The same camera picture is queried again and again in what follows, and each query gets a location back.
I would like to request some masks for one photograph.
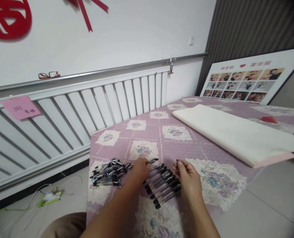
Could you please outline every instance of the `floor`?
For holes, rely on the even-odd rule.
[[[85,168],[41,189],[43,193],[55,187],[64,189],[61,201],[26,212],[1,210],[0,238],[37,238],[53,220],[65,214],[85,212],[87,183],[88,168]],[[41,196],[37,192],[7,209],[26,209],[29,203],[38,204]],[[285,161],[265,168],[216,221],[216,227],[222,238],[294,237],[294,164]]]

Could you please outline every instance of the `pile of pens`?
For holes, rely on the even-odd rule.
[[[150,175],[144,183],[147,183],[145,188],[147,193],[151,195],[156,209],[181,193],[180,180],[164,164],[150,169]]]
[[[121,177],[131,169],[133,165],[128,162],[122,164],[116,158],[95,167],[92,179],[93,186],[119,186],[121,188]]]

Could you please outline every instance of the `wall outlet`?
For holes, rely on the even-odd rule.
[[[191,36],[189,40],[189,46],[192,46],[192,45],[194,45],[194,36]]]

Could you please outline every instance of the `white radiator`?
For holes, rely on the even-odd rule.
[[[27,93],[41,115],[21,121],[0,103],[0,187],[88,149],[98,130],[165,105],[169,68]]]

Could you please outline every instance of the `bed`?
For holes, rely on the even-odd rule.
[[[176,159],[187,160],[200,174],[205,204],[213,220],[217,219],[231,207],[262,168],[251,168],[171,114],[174,110],[198,104],[294,133],[294,109],[186,97],[93,134],[90,175],[97,165],[112,158],[120,159],[123,163],[134,163],[138,157],[149,160],[159,158],[156,164],[164,163],[168,168],[172,168]],[[278,123],[263,122],[261,118],[264,116],[272,116]],[[89,181],[87,223],[118,189],[113,186],[93,187]],[[185,214],[181,204],[181,197],[177,197],[156,210],[142,186],[134,237],[184,237],[188,231],[184,230]]]

